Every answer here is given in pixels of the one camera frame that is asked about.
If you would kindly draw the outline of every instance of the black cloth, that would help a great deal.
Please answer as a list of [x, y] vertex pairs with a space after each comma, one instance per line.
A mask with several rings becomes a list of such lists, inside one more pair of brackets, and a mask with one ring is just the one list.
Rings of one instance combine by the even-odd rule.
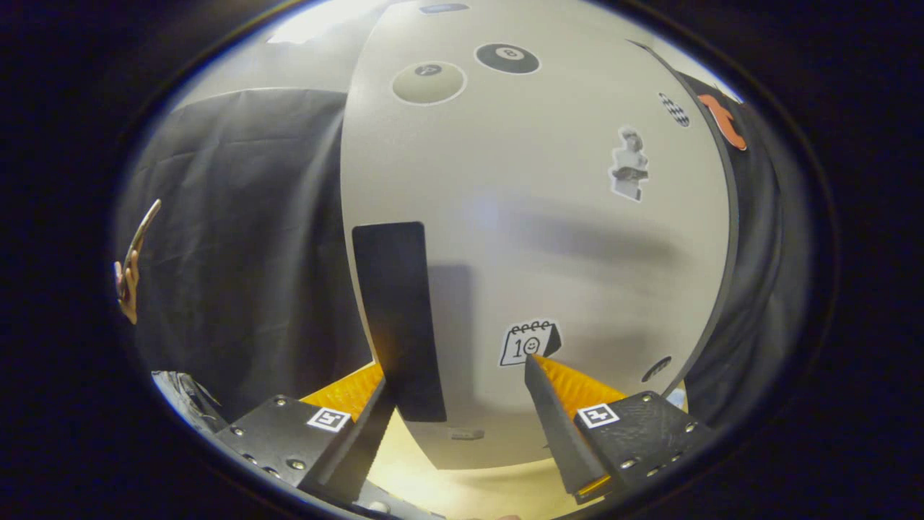
[[811, 225], [799, 198], [796, 160], [747, 104], [682, 75], [714, 97], [748, 145], [724, 138], [738, 200], [737, 256], [722, 314], [685, 377], [690, 413], [712, 427], [734, 424], [768, 389], [792, 349], [809, 298]]
[[163, 203], [140, 253], [133, 340], [151, 370], [196, 378], [227, 420], [371, 360], [339, 205], [345, 101], [302, 89], [199, 101], [158, 121], [128, 172], [119, 259]]

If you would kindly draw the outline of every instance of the eight ball sticker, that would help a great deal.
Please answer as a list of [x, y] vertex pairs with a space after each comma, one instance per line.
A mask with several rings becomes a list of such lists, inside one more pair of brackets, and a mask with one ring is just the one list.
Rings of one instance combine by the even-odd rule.
[[336, 410], [331, 410], [330, 408], [322, 408], [308, 420], [308, 426], [318, 427], [320, 429], [326, 429], [327, 431], [333, 431], [334, 433], [343, 429], [351, 418], [350, 414], [344, 412], [337, 412]]
[[580, 415], [581, 420], [584, 421], [588, 429], [608, 425], [619, 420], [619, 416], [608, 404], [597, 404], [596, 406], [581, 408], [577, 410], [577, 414]]
[[539, 70], [539, 59], [523, 47], [510, 43], [488, 43], [475, 51], [482, 65], [507, 74], [530, 74]]

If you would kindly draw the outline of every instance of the white sticker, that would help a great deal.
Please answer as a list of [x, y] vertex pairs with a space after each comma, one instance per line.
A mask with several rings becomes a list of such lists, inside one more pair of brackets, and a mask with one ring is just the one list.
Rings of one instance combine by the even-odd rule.
[[613, 167], [609, 170], [610, 190], [637, 203], [641, 202], [641, 182], [648, 181], [648, 157], [642, 151], [645, 144], [632, 127], [619, 129], [623, 145], [613, 149]]
[[577, 410], [577, 414], [580, 415], [587, 428], [601, 427], [619, 420], [619, 416], [606, 403], [581, 408]]
[[350, 414], [331, 410], [330, 408], [322, 408], [308, 420], [308, 426], [319, 427], [336, 433], [343, 429], [351, 418], [352, 415]]
[[523, 365], [532, 353], [548, 357], [561, 346], [561, 329], [554, 320], [534, 319], [517, 323], [507, 328], [504, 334], [500, 366]]

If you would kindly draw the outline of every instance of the black rectangular patch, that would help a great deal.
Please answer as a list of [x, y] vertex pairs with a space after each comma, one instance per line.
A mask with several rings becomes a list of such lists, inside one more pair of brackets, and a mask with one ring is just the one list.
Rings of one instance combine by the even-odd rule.
[[443, 422], [423, 224], [353, 228], [359, 291], [372, 345], [406, 421]]

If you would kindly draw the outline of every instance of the billiard ball sticker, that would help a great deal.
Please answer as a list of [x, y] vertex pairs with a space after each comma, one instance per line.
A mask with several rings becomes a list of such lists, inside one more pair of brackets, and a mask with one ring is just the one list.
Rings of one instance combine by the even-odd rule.
[[475, 50], [475, 57], [485, 67], [507, 74], [531, 74], [541, 66], [536, 55], [510, 43], [488, 43]]

